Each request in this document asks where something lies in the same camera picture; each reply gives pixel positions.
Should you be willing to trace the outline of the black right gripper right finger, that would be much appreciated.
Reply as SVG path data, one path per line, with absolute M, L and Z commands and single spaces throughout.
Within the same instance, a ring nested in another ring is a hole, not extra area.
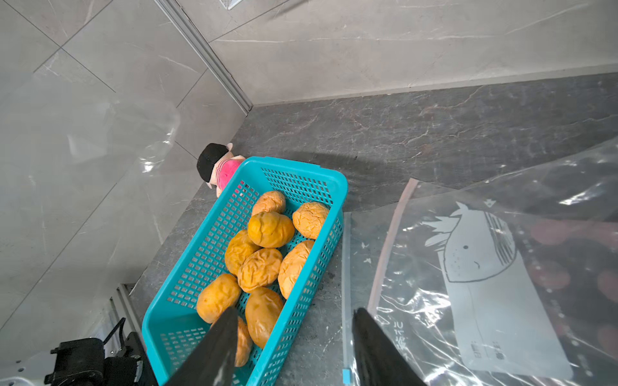
M 352 335 L 360 385 L 426 385 L 365 308 L 354 311 Z

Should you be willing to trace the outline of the round yellow potato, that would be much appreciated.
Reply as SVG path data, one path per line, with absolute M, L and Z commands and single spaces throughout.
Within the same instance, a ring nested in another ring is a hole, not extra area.
M 261 212 L 249 220 L 249 239 L 263 248 L 281 248 L 289 243 L 295 234 L 292 220 L 278 212 Z

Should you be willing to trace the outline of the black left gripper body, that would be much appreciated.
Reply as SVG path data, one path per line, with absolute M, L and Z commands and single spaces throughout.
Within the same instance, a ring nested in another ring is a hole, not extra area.
M 104 346 L 104 385 L 158 385 L 150 361 L 146 356 L 142 337 L 131 332 L 125 345 L 116 348 L 114 354 Z

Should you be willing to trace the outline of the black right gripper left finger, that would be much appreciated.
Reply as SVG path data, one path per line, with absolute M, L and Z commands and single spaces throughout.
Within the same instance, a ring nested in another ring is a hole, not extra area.
M 166 385 L 231 385 L 238 348 L 238 312 L 229 307 Z

